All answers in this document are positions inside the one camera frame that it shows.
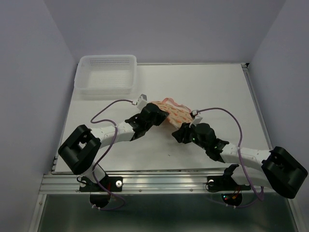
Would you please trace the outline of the floral orange laundry bag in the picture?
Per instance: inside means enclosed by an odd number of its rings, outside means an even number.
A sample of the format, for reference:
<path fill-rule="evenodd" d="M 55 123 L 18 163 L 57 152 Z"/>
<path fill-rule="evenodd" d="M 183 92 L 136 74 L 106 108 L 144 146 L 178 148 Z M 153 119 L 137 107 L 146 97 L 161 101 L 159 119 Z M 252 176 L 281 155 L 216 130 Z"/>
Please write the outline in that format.
<path fill-rule="evenodd" d="M 167 121 L 176 128 L 180 128 L 183 123 L 193 121 L 190 115 L 192 110 L 183 104 L 178 104 L 172 98 L 165 98 L 162 101 L 152 101 L 160 110 L 167 112 Z"/>

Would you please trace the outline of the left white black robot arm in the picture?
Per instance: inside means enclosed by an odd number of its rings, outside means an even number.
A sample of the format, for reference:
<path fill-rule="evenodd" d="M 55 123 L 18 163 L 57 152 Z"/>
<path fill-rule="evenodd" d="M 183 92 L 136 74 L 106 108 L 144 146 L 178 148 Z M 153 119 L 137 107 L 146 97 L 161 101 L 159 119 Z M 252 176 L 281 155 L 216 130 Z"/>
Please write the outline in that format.
<path fill-rule="evenodd" d="M 141 111 L 131 118 L 111 126 L 90 129 L 86 125 L 78 126 L 58 149 L 58 154 L 75 175 L 88 178 L 96 190 L 107 186 L 107 174 L 99 166 L 100 160 L 94 161 L 103 147 L 111 149 L 113 144 L 131 142 L 145 135 L 152 126 L 159 126 L 169 113 L 162 111 L 153 103 L 147 103 Z"/>

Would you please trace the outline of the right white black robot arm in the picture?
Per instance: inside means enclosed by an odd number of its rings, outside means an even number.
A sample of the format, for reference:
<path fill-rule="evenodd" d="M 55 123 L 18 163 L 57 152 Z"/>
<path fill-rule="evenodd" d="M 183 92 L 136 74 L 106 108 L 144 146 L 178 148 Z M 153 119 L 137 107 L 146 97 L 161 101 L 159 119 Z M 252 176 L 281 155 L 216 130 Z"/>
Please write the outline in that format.
<path fill-rule="evenodd" d="M 269 187 L 293 199 L 308 176 L 308 171 L 284 148 L 272 150 L 240 148 L 216 137 L 207 123 L 183 123 L 172 136 L 178 143 L 194 143 L 213 161 L 244 165 L 264 174 Z"/>

